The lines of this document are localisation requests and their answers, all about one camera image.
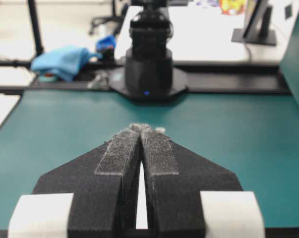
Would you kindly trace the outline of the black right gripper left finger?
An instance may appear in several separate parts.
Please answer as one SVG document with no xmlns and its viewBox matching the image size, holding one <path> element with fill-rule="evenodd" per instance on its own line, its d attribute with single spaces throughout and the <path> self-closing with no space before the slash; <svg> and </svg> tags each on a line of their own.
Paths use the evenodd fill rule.
<svg viewBox="0 0 299 238">
<path fill-rule="evenodd" d="M 135 225 L 140 133 L 126 129 L 43 175 L 20 197 L 10 238 L 113 238 Z"/>
</svg>

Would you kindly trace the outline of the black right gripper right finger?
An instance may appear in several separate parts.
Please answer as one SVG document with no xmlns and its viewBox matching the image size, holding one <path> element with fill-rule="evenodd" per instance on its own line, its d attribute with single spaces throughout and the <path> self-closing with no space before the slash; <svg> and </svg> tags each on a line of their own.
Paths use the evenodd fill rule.
<svg viewBox="0 0 299 238">
<path fill-rule="evenodd" d="M 148 201 L 161 238 L 262 238 L 253 192 L 228 169 L 152 129 L 141 132 Z"/>
</svg>

